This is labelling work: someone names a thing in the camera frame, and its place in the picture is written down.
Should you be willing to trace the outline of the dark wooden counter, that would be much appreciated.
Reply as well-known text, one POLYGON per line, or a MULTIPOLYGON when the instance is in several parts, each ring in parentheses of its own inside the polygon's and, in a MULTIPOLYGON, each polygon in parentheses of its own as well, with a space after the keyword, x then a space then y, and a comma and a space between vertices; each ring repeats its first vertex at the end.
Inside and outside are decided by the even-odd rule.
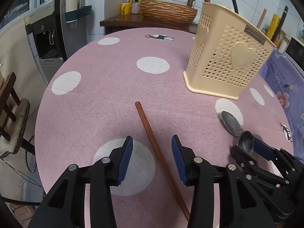
POLYGON ((105 28, 105 34, 110 34, 115 31, 125 30, 126 28, 143 28, 143 27, 155 27, 155 28, 168 28, 181 30, 196 34, 196 24, 174 24, 171 22, 162 22, 152 20, 144 17, 141 14, 130 14, 130 15, 116 15, 100 21, 99 26, 105 28))

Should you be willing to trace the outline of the cream plastic utensil holder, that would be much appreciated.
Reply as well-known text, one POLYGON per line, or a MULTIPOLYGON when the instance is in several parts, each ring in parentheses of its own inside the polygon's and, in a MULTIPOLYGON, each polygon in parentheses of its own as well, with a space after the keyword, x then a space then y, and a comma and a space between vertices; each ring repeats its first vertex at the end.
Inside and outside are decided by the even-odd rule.
POLYGON ((234 11, 204 2, 183 77, 194 93, 237 100, 275 45, 234 11))

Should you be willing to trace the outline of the woven basin sink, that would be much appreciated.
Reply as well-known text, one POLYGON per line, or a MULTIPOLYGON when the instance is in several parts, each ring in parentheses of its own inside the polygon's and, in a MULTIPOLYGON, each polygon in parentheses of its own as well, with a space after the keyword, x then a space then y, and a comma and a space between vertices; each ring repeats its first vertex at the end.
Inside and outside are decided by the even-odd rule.
POLYGON ((158 0, 142 0, 140 7, 144 17, 175 24, 190 24, 197 15, 197 9, 158 0))

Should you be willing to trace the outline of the wooden stool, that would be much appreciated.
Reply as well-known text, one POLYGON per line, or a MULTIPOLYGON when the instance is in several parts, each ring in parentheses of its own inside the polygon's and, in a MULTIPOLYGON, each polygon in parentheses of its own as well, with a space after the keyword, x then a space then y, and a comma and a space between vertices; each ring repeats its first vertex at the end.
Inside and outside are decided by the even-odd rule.
POLYGON ((24 139, 24 133, 30 112, 28 99, 20 99, 14 89, 17 77, 11 72, 1 86, 1 114, 5 121, 1 123, 1 158, 17 154, 20 148, 34 154, 34 146, 24 139))

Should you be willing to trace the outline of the yellow mug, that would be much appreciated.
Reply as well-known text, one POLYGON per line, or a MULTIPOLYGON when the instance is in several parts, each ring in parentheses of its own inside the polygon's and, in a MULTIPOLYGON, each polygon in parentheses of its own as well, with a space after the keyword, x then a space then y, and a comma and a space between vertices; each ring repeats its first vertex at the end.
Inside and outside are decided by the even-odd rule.
POLYGON ((129 15, 132 14, 132 3, 121 3, 120 13, 121 15, 129 15))

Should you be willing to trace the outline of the pink polka dot tablecloth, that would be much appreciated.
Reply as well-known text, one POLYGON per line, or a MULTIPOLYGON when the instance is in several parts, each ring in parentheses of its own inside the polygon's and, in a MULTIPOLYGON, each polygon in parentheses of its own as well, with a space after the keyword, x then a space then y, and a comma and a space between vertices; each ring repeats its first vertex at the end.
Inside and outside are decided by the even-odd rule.
POLYGON ((35 129, 38 170, 49 191, 71 164, 92 165, 133 138, 125 180, 113 187, 118 227, 186 227, 135 107, 140 102, 183 199, 171 149, 173 135, 213 165, 232 163, 235 138, 219 115, 232 113, 245 130, 272 147, 293 152, 282 126, 287 118, 266 82, 256 76, 238 100, 190 92, 184 82, 193 35, 171 29, 124 30, 93 41, 56 72, 43 95, 35 129))

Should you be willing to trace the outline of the white microwave oven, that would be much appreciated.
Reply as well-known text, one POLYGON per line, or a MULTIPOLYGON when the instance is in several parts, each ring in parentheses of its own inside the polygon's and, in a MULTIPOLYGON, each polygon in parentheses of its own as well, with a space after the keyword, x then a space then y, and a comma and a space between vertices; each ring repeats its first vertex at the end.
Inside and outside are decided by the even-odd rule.
POLYGON ((298 65, 303 65, 303 55, 304 55, 304 47, 303 42, 298 40, 295 37, 291 37, 286 49, 285 53, 291 57, 298 65))

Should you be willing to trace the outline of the water dispenser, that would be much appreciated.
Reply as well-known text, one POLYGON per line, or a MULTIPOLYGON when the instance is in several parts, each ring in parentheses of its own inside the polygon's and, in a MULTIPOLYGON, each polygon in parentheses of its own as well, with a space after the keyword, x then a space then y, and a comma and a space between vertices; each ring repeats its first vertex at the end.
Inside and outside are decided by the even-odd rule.
POLYGON ((65 0, 49 0, 29 16, 28 34, 32 34, 38 53, 38 69, 46 82, 76 51, 87 44, 86 16, 92 6, 65 11, 65 0))

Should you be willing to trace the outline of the yellow roll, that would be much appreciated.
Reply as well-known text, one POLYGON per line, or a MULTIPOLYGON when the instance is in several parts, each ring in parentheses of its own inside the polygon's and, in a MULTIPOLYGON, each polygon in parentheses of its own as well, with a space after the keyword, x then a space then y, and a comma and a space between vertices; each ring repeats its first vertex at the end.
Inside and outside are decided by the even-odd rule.
POLYGON ((279 23, 280 23, 280 20, 281 20, 281 17, 277 14, 274 14, 273 17, 272 17, 272 21, 269 25, 269 28, 266 32, 266 36, 271 40, 279 23))

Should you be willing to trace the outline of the steel spoon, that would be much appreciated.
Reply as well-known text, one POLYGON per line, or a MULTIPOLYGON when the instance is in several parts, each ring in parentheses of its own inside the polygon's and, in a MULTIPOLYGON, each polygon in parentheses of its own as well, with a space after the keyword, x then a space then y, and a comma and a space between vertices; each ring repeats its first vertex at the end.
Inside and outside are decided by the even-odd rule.
POLYGON ((250 153, 254 149, 253 135, 249 131, 244 131, 239 138, 238 147, 243 151, 250 153))
POLYGON ((229 112, 222 111, 222 121, 227 131, 234 137, 240 137, 244 132, 238 120, 229 112))

